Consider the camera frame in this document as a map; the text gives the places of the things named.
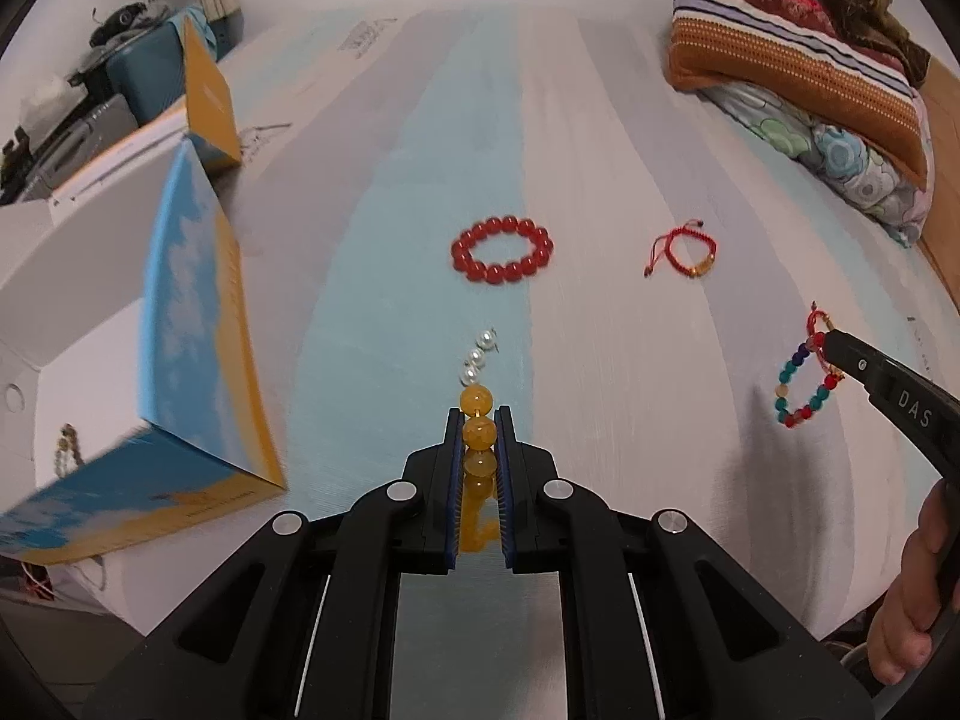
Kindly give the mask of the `right hand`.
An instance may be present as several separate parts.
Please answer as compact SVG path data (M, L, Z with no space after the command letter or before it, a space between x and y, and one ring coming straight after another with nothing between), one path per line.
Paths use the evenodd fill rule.
M867 635L867 660L885 686L900 683L928 663L934 644L929 633L944 601L937 571L955 523L949 511L950 486L939 479L919 511L918 525L901 553L900 574L892 582Z

